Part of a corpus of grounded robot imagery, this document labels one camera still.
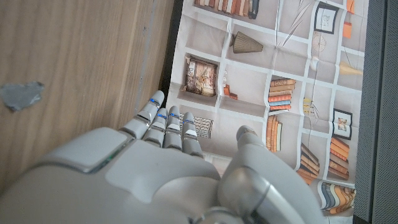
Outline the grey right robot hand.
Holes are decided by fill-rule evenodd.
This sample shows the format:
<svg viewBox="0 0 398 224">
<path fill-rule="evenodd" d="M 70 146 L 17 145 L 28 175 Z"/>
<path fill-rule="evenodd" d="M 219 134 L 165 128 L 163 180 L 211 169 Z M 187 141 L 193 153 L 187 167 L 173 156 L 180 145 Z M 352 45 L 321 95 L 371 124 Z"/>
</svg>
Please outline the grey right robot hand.
<svg viewBox="0 0 398 224">
<path fill-rule="evenodd" d="M 157 91 L 121 129 L 46 154 L 1 195 L 2 223 L 321 223 L 304 180 L 249 126 L 225 172 L 204 160 L 193 115 Z"/>
</svg>

